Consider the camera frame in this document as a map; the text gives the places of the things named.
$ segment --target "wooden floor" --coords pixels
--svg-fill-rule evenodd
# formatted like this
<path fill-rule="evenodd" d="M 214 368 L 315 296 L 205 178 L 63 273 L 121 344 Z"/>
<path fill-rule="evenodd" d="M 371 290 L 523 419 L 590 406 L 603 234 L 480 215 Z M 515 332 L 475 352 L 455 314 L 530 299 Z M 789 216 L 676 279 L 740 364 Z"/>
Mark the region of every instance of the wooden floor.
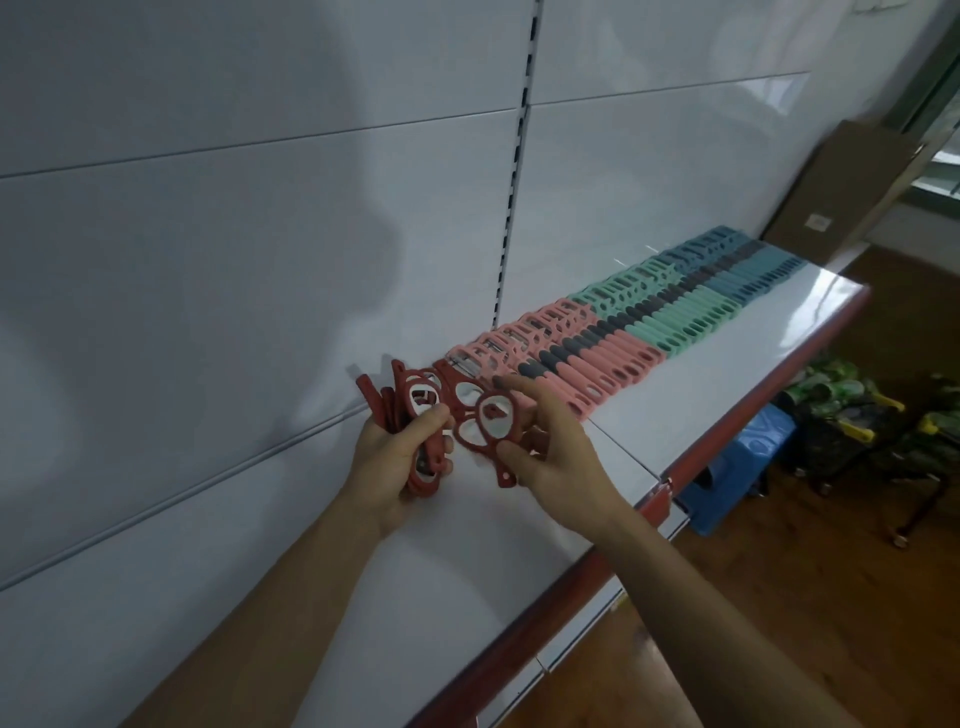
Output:
<path fill-rule="evenodd" d="M 960 507 L 890 546 L 921 489 L 855 473 L 829 498 L 783 473 L 708 539 L 676 546 L 867 726 L 960 725 Z M 696 726 L 633 606 L 610 612 L 504 728 Z"/>

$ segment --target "wall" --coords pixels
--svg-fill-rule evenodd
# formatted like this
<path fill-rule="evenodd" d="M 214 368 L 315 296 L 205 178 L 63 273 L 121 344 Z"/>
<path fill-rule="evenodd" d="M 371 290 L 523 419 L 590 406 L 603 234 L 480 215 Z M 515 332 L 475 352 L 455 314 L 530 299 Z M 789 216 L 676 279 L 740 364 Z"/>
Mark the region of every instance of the wall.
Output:
<path fill-rule="evenodd" d="M 849 6 L 4 4 L 0 582 L 356 411 L 385 355 L 489 325 L 534 8 L 514 312 L 758 231 L 956 1 Z"/>
<path fill-rule="evenodd" d="M 869 243 L 960 276 L 960 220 L 911 205 L 894 205 L 865 237 Z"/>
<path fill-rule="evenodd" d="M 0 5 L 0 584 L 490 323 L 531 13 Z"/>
<path fill-rule="evenodd" d="M 500 319 L 721 222 L 759 234 L 820 140 L 889 103 L 960 7 L 851 4 L 543 3 Z"/>
<path fill-rule="evenodd" d="M 759 229 L 776 210 L 796 173 L 842 119 L 879 118 L 960 12 L 960 0 L 912 0 L 882 12 L 851 13 L 810 73 L 785 132 L 797 140 L 783 174 L 757 200 Z"/>

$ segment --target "white wall panel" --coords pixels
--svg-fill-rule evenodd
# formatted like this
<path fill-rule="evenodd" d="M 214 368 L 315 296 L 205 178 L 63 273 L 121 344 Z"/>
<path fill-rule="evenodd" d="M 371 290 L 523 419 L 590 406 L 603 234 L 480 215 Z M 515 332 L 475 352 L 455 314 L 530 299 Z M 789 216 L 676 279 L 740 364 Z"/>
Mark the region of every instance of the white wall panel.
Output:
<path fill-rule="evenodd" d="M 352 417 L 0 593 L 0 715 L 119 722 L 229 612 L 343 481 Z M 587 424 L 631 502 L 655 485 Z M 298 726 L 403 725 L 587 548 L 463 449 L 373 559 Z"/>
<path fill-rule="evenodd" d="M 590 420 L 650 471 L 663 473 L 860 287 L 808 265 L 607 400 Z"/>
<path fill-rule="evenodd" d="M 515 123 L 0 181 L 0 574 L 360 403 L 387 354 L 488 328 Z"/>
<path fill-rule="evenodd" d="M 550 0 L 534 103 L 809 71 L 851 0 Z"/>
<path fill-rule="evenodd" d="M 0 175 L 516 107 L 531 0 L 12 0 Z"/>
<path fill-rule="evenodd" d="M 724 223 L 760 222 L 806 75 L 534 106 L 500 320 Z"/>

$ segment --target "blue plastic stool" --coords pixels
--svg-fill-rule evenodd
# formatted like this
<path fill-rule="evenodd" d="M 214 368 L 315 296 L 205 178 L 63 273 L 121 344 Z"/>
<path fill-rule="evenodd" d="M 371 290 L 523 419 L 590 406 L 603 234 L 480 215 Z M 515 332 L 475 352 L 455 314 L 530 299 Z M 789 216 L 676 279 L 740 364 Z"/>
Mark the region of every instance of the blue plastic stool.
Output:
<path fill-rule="evenodd" d="M 709 536 L 747 495 L 794 429 L 793 420 L 773 404 L 761 409 L 701 473 L 706 477 L 698 476 L 677 495 L 690 514 L 690 527 Z"/>

